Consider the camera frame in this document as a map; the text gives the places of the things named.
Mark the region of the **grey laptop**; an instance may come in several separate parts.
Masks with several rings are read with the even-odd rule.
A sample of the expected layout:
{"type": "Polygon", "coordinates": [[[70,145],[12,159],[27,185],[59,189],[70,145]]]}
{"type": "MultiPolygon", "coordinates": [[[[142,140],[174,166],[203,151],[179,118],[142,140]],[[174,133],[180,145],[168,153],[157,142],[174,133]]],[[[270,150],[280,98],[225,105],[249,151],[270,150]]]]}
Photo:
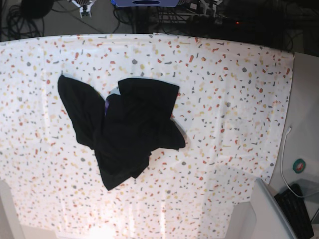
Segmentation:
{"type": "Polygon", "coordinates": [[[250,203],[256,214],[253,239],[295,239],[297,237],[263,180],[255,181],[250,203]]]}

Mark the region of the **black keyboard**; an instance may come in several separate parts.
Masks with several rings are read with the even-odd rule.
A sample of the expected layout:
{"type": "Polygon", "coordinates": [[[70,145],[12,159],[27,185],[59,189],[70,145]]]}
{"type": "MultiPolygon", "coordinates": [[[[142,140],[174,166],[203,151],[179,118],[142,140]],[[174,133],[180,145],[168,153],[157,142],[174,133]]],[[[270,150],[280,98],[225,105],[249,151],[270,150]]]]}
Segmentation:
{"type": "Polygon", "coordinates": [[[310,239],[314,236],[314,231],[303,198],[297,197],[287,189],[284,192],[277,194],[275,200],[298,239],[310,239]]]}

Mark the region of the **black t-shirt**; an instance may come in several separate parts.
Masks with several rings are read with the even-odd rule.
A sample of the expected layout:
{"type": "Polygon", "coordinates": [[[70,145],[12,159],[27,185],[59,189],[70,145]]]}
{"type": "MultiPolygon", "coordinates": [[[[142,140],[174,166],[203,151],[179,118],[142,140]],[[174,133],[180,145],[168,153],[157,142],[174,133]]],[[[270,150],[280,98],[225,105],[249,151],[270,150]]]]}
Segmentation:
{"type": "Polygon", "coordinates": [[[65,76],[59,77],[57,87],[76,140],[94,151],[108,190],[137,178],[154,150],[186,145],[171,119],[178,85],[126,78],[106,98],[92,86],[65,76]]]}

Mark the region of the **terrazzo pattern tablecloth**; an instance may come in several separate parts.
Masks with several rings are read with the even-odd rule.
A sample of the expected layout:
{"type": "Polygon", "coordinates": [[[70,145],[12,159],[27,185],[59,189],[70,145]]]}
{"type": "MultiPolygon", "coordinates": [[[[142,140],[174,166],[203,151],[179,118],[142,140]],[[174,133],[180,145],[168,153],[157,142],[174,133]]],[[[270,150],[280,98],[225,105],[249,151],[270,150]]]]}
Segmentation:
{"type": "Polygon", "coordinates": [[[164,34],[71,35],[0,45],[0,203],[22,225],[82,239],[220,239],[236,205],[277,161],[294,56],[164,34]],[[81,145],[60,76],[106,98],[126,78],[179,86],[171,119],[185,139],[112,190],[81,145]]]}

